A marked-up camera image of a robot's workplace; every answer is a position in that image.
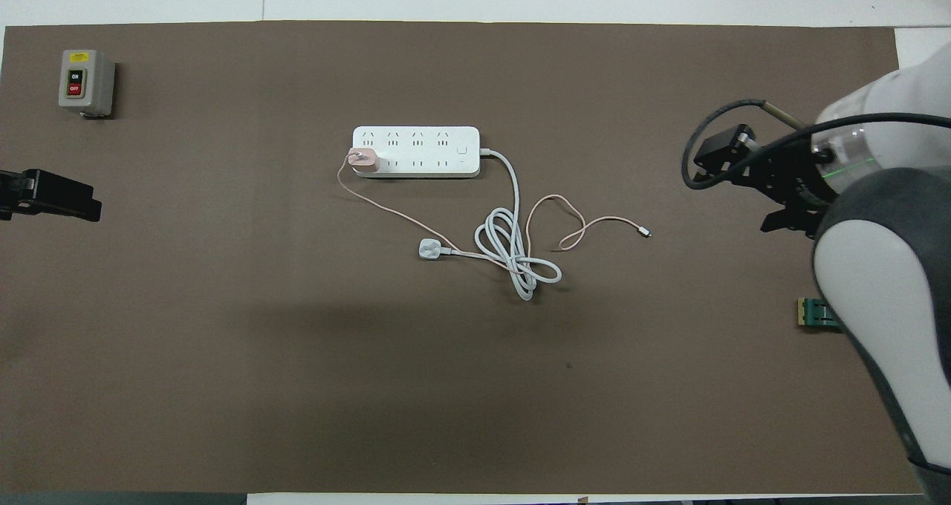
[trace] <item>white power strip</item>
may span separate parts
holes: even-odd
[[[472,126],[358,126],[354,149],[373,149],[368,179],[468,179],[479,171],[478,129]]]

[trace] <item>gray switch box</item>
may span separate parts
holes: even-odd
[[[65,50],[60,66],[59,105],[83,117],[112,113],[116,65],[98,50]]]

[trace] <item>green light strip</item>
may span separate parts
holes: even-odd
[[[847,170],[851,169],[852,167],[862,166],[863,164],[866,164],[866,163],[869,163],[869,162],[875,162],[875,159],[874,159],[873,157],[870,157],[869,159],[864,160],[863,162],[852,163],[851,166],[842,167],[842,169],[839,169],[838,171],[832,171],[832,173],[829,173],[829,174],[827,174],[827,175],[822,175],[822,177],[823,177],[823,179],[828,179],[828,177],[834,177],[834,176],[838,175],[839,173],[841,173],[841,172],[843,172],[843,171],[847,171]]]

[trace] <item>white plug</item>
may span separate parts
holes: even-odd
[[[439,255],[451,255],[452,249],[449,247],[442,247],[439,240],[432,240],[432,238],[425,238],[425,240],[419,241],[419,258],[425,259],[436,259],[439,258]]]

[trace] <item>on/off switch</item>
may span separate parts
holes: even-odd
[[[68,97],[81,98],[82,82],[85,78],[85,69],[69,69],[67,74],[67,85],[65,86],[65,95]]]

